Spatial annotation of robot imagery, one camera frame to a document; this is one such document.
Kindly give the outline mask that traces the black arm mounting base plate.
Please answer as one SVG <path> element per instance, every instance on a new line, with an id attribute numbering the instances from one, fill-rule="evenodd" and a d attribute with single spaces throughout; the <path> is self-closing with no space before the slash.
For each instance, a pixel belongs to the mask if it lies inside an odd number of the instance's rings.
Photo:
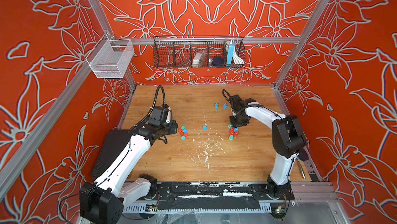
<path id="1" fill-rule="evenodd" d="M 259 212 L 270 213 L 291 206 L 290 187 L 273 199 L 266 182 L 158 182 L 157 195 L 140 198 L 132 206 L 146 204 L 156 212 Z"/>

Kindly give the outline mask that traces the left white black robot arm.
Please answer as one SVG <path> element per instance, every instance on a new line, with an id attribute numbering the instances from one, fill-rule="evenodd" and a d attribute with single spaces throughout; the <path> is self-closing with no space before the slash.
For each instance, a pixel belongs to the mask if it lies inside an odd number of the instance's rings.
<path id="1" fill-rule="evenodd" d="M 94 224 L 115 224 L 124 209 L 137 200 L 159 201 L 155 177 L 144 173 L 128 185 L 125 181 L 156 141 L 168 143 L 167 137 L 177 130 L 178 124 L 160 85 L 145 117 L 129 129 L 113 130 L 106 135 L 92 168 L 94 181 L 84 183 L 78 194 L 81 217 Z"/>

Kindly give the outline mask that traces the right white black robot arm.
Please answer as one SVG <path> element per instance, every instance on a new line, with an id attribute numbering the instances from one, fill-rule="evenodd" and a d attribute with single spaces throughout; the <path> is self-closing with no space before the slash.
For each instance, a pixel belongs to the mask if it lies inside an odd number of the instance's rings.
<path id="1" fill-rule="evenodd" d="M 272 144 L 276 158 L 267 179 L 266 193 L 272 199 L 279 199 L 289 191 L 294 163 L 307 145 L 298 117 L 277 113 L 252 98 L 242 100 L 239 95 L 231 96 L 225 89 L 222 90 L 222 95 L 231 105 L 232 127 L 247 126 L 254 118 L 272 130 Z"/>

